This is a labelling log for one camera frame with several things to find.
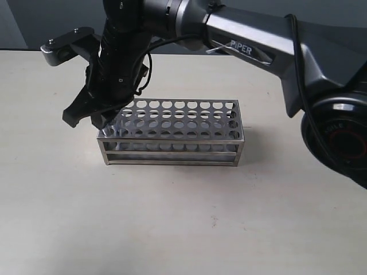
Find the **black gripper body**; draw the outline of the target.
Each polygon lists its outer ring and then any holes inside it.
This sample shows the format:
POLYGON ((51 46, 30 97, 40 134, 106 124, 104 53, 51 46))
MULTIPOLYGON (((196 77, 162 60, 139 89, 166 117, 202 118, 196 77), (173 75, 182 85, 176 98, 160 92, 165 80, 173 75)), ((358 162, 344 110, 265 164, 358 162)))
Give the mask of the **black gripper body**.
POLYGON ((106 112, 130 103, 136 86, 146 77, 143 52, 149 33, 143 30, 119 32, 107 22, 97 53, 97 72, 88 90, 93 96, 93 112, 106 112))

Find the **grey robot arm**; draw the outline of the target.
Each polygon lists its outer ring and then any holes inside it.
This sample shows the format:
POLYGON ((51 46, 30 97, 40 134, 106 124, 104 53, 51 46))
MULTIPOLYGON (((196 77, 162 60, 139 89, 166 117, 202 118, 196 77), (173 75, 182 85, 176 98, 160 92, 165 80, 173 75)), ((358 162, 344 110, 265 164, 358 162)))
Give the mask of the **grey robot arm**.
POLYGON ((143 59, 168 44, 206 47, 281 80, 286 112, 304 112, 302 138, 325 166, 366 186, 366 28, 325 26, 234 9, 220 1, 104 1, 85 86, 64 110, 71 127, 102 129, 142 92, 143 59))

